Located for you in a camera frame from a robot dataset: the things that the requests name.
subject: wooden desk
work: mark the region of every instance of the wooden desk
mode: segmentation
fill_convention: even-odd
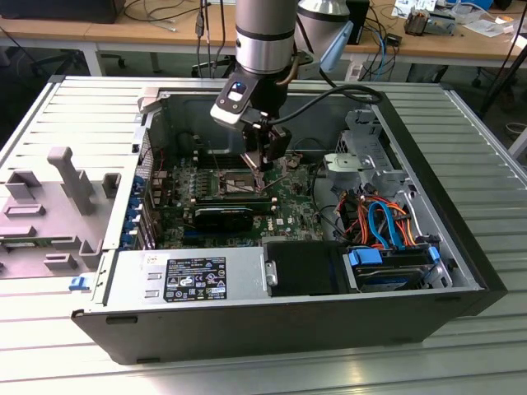
[[[169,0],[148,0],[148,9],[165,7]],[[388,31],[403,37],[403,43],[397,56],[398,63],[430,63],[465,66],[499,67],[506,57],[511,45],[510,35],[499,35],[488,38],[471,30],[458,26],[453,37],[426,35],[414,37],[404,34],[404,19],[393,18],[391,7],[394,0],[372,0],[380,22]],[[181,6],[159,11],[157,17],[166,17],[195,8],[198,0],[188,0]],[[514,2],[509,12],[521,12],[525,4]],[[146,17],[142,2],[132,6],[129,13],[139,19]],[[162,29],[148,22],[133,21],[121,15],[113,25],[91,24],[84,22],[62,21],[14,21],[0,19],[0,26],[8,31],[19,43],[27,47],[80,49],[86,56],[92,75],[104,74],[101,67],[100,51],[135,51],[135,52],[165,52],[194,53],[196,48],[195,21],[197,12],[190,12],[175,18],[171,25],[176,32]],[[222,29],[220,8],[218,5],[209,7],[211,24],[211,52],[215,53],[221,44]],[[234,54],[236,41],[235,8],[225,6],[226,44],[223,54]],[[205,38],[202,39],[202,56],[206,51]],[[0,33],[0,45],[10,45],[11,41]],[[361,65],[372,60],[378,51],[378,46],[371,32],[365,32],[359,45],[349,45],[345,49],[343,59],[350,61],[347,79]],[[519,53],[514,49],[511,58]]]

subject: sticker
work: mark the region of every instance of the sticker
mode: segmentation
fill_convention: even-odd
[[[144,262],[146,265],[164,265],[169,256],[168,253],[147,253]]]
[[[167,302],[227,298],[225,257],[168,259],[163,299]]]

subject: workbench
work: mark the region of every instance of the workbench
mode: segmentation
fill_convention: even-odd
[[[380,22],[389,27],[388,32],[403,36],[403,43],[397,55],[397,63],[426,63],[440,65],[500,67],[511,47],[510,35],[498,35],[488,38],[464,27],[458,26],[453,37],[426,35],[415,37],[404,34],[404,19],[389,16],[394,0],[373,0]],[[148,9],[163,7],[166,0],[147,0]],[[197,0],[183,3],[181,6],[159,11],[158,17],[170,16],[198,5]],[[524,3],[515,1],[508,8],[513,17],[522,12]],[[130,14],[142,19],[145,12],[141,2],[131,7]],[[235,8],[225,6],[226,46],[223,54],[234,54],[236,30]],[[220,8],[212,5],[209,8],[211,23],[211,52],[218,50],[222,41]],[[101,25],[85,22],[64,21],[17,21],[0,19],[0,26],[12,35],[20,45],[36,48],[80,49],[85,57],[90,74],[105,74],[99,52],[132,51],[148,53],[196,53],[195,34],[196,12],[190,12],[175,20],[173,26],[177,32],[162,29],[148,22],[132,21],[125,15],[119,16],[113,25]],[[207,51],[205,38],[202,40],[202,61],[205,62]],[[13,43],[0,32],[0,46],[13,46]],[[365,32],[359,45],[348,45],[342,60],[349,62],[347,80],[356,78],[357,70],[364,62],[371,61],[379,46],[371,32]],[[519,53],[514,49],[511,61]]]
[[[208,81],[221,88],[224,81]],[[199,91],[174,78],[55,77],[0,152],[13,170],[59,181],[49,145],[70,146],[93,181],[122,169],[141,125],[146,87]],[[295,81],[321,91],[323,82]],[[224,360],[123,366],[71,320],[90,292],[69,277],[0,280],[1,393],[520,393],[527,385],[527,174],[453,92],[432,84],[371,83],[389,97],[509,294],[423,343]],[[2,186],[3,200],[7,190]]]

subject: lab floor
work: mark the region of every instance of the lab floor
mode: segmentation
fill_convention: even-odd
[[[47,58],[59,54],[59,51],[52,49],[28,49],[29,54],[34,59]],[[197,62],[196,55],[160,53],[159,63],[162,69],[161,74],[152,71],[150,57],[148,53],[121,53],[126,68],[120,69],[115,59],[105,59],[106,72],[108,76],[124,77],[190,77],[191,67]],[[206,61],[206,55],[202,54],[201,61]],[[58,66],[57,63],[46,65],[48,73],[53,73]],[[347,64],[341,62],[338,69],[330,76],[335,80],[342,80],[346,72]],[[405,81],[408,74],[409,65],[396,64],[391,81]],[[431,67],[421,65],[417,68],[417,75],[413,74],[412,81],[427,81],[427,76]],[[68,74],[87,75],[86,69],[76,70],[70,67]],[[218,68],[217,75],[221,75],[222,70]],[[475,67],[450,67],[443,76],[442,82],[452,86],[457,93],[467,102],[472,109],[478,109],[483,101],[486,89],[491,80],[481,76],[482,85],[479,88],[471,86],[472,80],[476,77]],[[514,134],[506,131],[507,123],[527,123],[527,112],[525,111],[525,101],[527,100],[527,71],[520,70],[517,74],[518,82],[513,86],[515,100],[498,100],[487,117],[485,124],[494,132],[497,138],[508,147],[515,138]],[[11,65],[0,67],[0,145],[9,138],[14,128],[20,122],[26,111],[30,108],[33,100],[44,86],[46,77],[34,77],[30,70],[30,59],[20,50],[15,52],[11,58]],[[520,158],[520,162],[527,163],[525,155]]]

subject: computer case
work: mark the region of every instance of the computer case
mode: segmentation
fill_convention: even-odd
[[[114,23],[126,0],[0,0],[4,19]]]

